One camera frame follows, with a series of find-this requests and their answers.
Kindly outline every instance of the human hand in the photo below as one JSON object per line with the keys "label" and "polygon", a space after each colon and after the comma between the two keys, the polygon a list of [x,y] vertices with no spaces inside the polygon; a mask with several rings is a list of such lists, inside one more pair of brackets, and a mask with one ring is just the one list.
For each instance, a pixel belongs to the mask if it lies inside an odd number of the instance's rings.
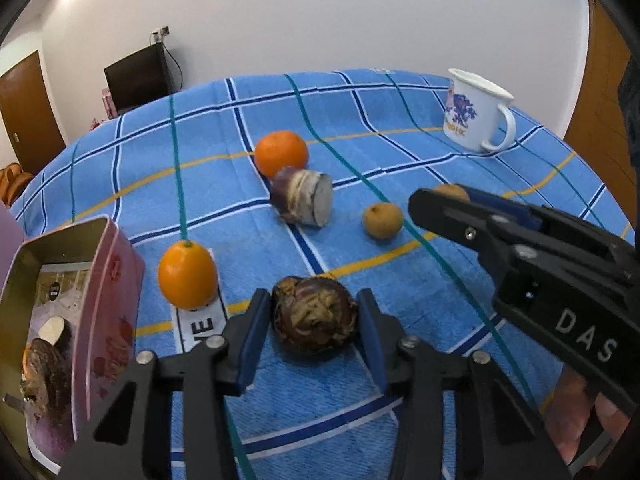
{"label": "human hand", "polygon": [[602,394],[595,399],[586,392],[587,381],[568,366],[562,369],[554,398],[545,410],[546,430],[558,448],[565,463],[573,460],[578,451],[580,436],[584,431],[591,409],[614,441],[618,441],[626,429],[629,419]]}

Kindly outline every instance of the mug handle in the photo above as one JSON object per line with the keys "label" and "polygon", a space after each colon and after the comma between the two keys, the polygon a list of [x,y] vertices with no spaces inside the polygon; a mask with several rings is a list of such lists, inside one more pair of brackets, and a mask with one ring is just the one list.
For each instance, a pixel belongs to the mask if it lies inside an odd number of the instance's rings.
{"label": "mug handle", "polygon": [[513,142],[513,139],[516,136],[516,119],[513,117],[513,112],[509,110],[508,106],[505,106],[502,103],[498,104],[498,110],[500,110],[503,113],[504,118],[507,119],[507,134],[498,146],[492,145],[488,140],[482,141],[482,147],[490,152],[499,152],[500,150],[503,150]]}

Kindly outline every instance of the cut root vegetable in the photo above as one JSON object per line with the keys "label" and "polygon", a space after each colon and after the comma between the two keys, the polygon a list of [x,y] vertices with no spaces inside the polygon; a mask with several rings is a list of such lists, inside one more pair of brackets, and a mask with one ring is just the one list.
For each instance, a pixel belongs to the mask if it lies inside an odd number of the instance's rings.
{"label": "cut root vegetable", "polygon": [[286,223],[324,227],[334,203],[331,177],[317,171],[284,168],[273,178],[270,202]]}
{"label": "cut root vegetable", "polygon": [[65,319],[60,316],[54,316],[47,319],[44,325],[38,330],[38,337],[44,341],[55,345],[65,333]]}

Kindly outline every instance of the mug rim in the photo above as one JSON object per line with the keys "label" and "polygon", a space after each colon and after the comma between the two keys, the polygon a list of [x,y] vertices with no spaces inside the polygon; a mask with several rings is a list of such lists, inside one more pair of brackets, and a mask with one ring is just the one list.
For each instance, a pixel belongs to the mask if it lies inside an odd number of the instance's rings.
{"label": "mug rim", "polygon": [[457,78],[460,81],[463,81],[474,88],[478,88],[487,94],[491,94],[495,97],[499,97],[501,99],[508,99],[513,101],[513,95],[507,92],[501,86],[498,86],[496,83],[485,79],[481,75],[474,74],[472,72],[466,72],[465,70],[460,70],[459,68],[449,68],[449,73]]}

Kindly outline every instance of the purple tree print on mug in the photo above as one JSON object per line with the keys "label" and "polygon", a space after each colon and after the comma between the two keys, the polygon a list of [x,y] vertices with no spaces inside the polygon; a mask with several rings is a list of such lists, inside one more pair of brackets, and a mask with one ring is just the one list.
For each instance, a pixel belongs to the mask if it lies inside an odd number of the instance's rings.
{"label": "purple tree print on mug", "polygon": [[467,121],[469,119],[476,118],[476,111],[473,108],[473,103],[462,94],[453,94],[453,99],[447,99],[446,113],[449,114],[453,110],[452,120],[454,123],[459,124],[463,128],[468,128]]}

